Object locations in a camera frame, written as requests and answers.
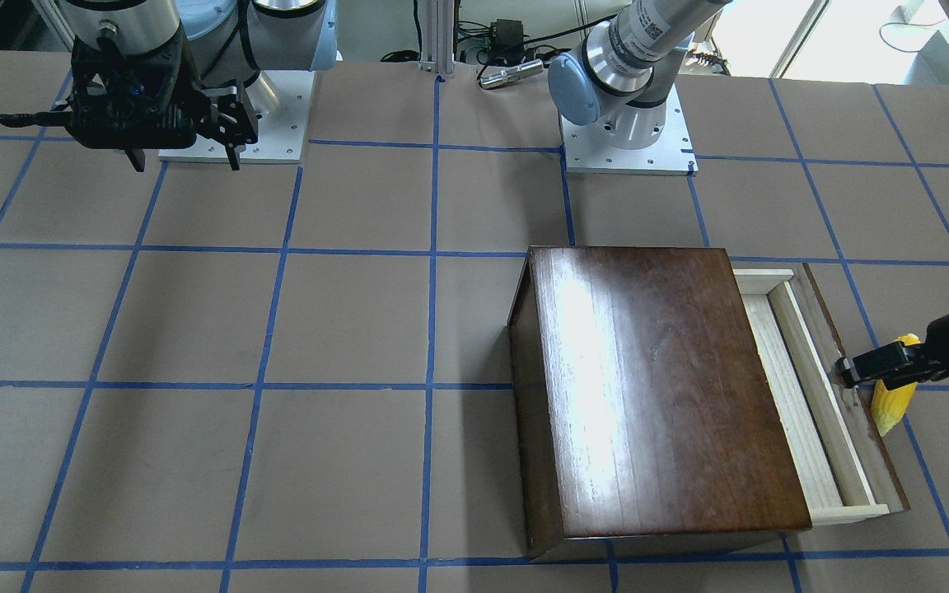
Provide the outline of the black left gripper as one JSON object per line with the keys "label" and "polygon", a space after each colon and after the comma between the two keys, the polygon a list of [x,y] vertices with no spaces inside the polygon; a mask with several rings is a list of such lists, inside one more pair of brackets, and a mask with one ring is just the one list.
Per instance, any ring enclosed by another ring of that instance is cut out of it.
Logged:
{"label": "black left gripper", "polygon": [[846,388],[881,381],[893,390],[937,378],[935,362],[949,374],[949,315],[928,325],[925,345],[892,342],[857,357],[840,357],[835,379]]}

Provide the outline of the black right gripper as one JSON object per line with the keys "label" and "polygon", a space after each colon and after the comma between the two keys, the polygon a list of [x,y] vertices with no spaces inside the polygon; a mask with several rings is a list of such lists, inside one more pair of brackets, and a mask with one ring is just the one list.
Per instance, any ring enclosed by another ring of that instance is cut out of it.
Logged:
{"label": "black right gripper", "polygon": [[242,82],[203,88],[185,34],[142,55],[124,55],[76,39],[72,90],[55,124],[90,149],[122,150],[136,172],[146,149],[184,149],[196,135],[223,147],[232,171],[259,141],[259,116]]}

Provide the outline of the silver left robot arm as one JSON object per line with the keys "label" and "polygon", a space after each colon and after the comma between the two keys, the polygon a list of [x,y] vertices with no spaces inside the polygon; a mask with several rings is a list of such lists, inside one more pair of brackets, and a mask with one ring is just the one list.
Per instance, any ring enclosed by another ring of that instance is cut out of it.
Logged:
{"label": "silver left robot arm", "polygon": [[[633,1],[596,23],[579,49],[549,65],[549,91],[569,123],[598,123],[622,105],[655,104],[673,86],[664,60],[723,8],[722,1]],[[949,19],[949,1],[942,3]],[[949,315],[933,320],[925,341],[894,341],[836,361],[833,378],[847,388],[881,382],[889,390],[949,378]]]}

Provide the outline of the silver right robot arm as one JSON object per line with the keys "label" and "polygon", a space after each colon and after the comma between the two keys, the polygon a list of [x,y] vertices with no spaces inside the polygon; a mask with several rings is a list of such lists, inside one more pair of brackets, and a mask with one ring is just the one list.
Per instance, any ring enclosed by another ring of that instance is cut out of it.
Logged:
{"label": "silver right robot arm", "polygon": [[335,1],[63,1],[72,90],[52,112],[136,171],[163,161],[300,164],[316,73],[339,59]]}

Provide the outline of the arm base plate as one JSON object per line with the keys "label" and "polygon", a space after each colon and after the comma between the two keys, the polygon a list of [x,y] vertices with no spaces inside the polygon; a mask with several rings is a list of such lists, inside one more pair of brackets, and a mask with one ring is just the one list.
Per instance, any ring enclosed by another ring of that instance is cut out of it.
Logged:
{"label": "arm base plate", "polygon": [[[242,82],[259,116],[259,141],[240,154],[241,165],[300,164],[306,145],[316,75],[309,71],[252,70],[247,65],[217,67],[206,79],[208,87]],[[185,106],[194,121],[195,101]],[[185,164],[225,164],[225,150],[214,140],[196,135],[191,147],[161,149],[161,161]]]}

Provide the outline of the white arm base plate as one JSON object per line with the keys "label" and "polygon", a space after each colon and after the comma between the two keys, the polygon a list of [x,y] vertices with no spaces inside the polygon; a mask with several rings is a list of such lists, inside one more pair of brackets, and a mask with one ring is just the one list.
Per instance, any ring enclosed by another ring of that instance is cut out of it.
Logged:
{"label": "white arm base plate", "polygon": [[677,86],[661,105],[622,105],[588,125],[559,118],[566,169],[578,174],[681,175],[699,171]]}

